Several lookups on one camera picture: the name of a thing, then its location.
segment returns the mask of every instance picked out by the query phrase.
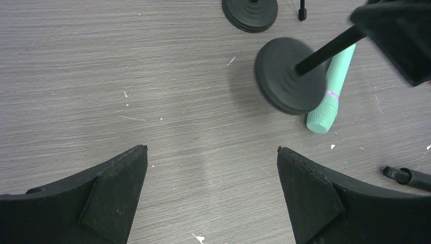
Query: purple band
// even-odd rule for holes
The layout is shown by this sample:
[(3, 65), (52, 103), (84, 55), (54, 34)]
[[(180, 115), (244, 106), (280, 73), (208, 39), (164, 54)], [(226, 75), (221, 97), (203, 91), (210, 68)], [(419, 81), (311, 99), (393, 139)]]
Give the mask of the purple band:
[(340, 99), (340, 97), (333, 91), (327, 90), (326, 94), (335, 97), (337, 99), (337, 101)]

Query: wooden floor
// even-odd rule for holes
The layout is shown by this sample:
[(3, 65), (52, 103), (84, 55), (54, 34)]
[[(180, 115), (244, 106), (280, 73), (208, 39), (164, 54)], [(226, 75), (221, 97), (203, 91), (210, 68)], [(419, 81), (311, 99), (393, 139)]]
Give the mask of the wooden floor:
[(144, 144), (149, 169), (129, 243), (199, 244), (195, 235), (204, 244), (279, 244), (294, 243), (279, 145), (414, 192), (379, 168), (431, 173), (431, 87), (408, 87), (369, 40), (356, 47), (325, 135), (271, 108), (254, 82), (266, 42), (289, 36), (317, 49), (361, 4), (307, 0), (299, 22), (299, 1), (279, 0), (272, 28), (247, 34), (215, 0), (1, 1), (0, 194)]

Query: wood grain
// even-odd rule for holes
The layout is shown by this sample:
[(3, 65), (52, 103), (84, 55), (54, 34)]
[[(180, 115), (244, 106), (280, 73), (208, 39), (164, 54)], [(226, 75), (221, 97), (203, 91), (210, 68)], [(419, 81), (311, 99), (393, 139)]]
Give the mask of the wood grain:
[(129, 243), (198, 244), (193, 233), (205, 244), (266, 244), (294, 243), (279, 145), (365, 182), (416, 192), (378, 169), (431, 173), (431, 152), (423, 156), (430, 87), (409, 88), (370, 41), (357, 45), (326, 135), (275, 111), (255, 86), (253, 62), (266, 42), (291, 36), (317, 49), (361, 4), (307, 0), (308, 18), (299, 22), (299, 2), (279, 0), (272, 28), (252, 35), (225, 19), (219, 1), (2, 1), (0, 194), (146, 144), (150, 167)]

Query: black object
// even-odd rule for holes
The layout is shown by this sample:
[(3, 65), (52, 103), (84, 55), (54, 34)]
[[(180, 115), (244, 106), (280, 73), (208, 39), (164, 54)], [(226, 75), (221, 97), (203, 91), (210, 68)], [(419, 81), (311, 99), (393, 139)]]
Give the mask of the black object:
[(350, 20), (354, 26), (312, 54), (309, 49), (299, 48), (296, 42), (270, 41), (262, 47), (256, 57), (255, 76), (266, 100), (292, 115), (314, 110), (324, 96), (321, 87), (326, 86), (325, 75), (315, 69), (320, 70), (326, 60), (366, 36), (410, 85), (431, 80), (431, 32), (427, 31), (431, 29), (430, 1), (371, 0), (370, 3), (352, 13)]
[(304, 21), (307, 19), (307, 9), (305, 8), (305, 0), (300, 0), (300, 8), (298, 10), (298, 19)]
[(147, 166), (139, 145), (24, 195), (0, 195), (0, 243), (126, 244)]
[(255, 77), (263, 96), (272, 106), (288, 114), (300, 115), (315, 109), (326, 91), (326, 75), (318, 66), (299, 76), (295, 65), (313, 53), (311, 48), (292, 38), (274, 39), (259, 51)]
[(236, 28), (259, 33), (269, 29), (277, 19), (277, 0), (222, 0), (226, 18)]
[(396, 180), (401, 185), (431, 192), (431, 175), (416, 170), (385, 167), (383, 175)]
[(424, 244), (431, 197), (356, 180), (289, 149), (277, 165), (297, 244)]

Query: black round disc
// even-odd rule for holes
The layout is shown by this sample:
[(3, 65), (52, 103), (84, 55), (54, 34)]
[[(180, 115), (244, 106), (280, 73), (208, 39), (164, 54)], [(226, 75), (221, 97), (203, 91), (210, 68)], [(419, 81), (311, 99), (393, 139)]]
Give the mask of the black round disc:
[(277, 0), (222, 0), (222, 8), (232, 25), (248, 33), (269, 29), (279, 11)]
[(295, 65), (313, 53), (303, 42), (276, 38), (260, 49), (255, 61), (255, 77), (262, 95), (276, 109), (291, 115), (313, 111), (326, 92), (322, 65), (297, 76)]

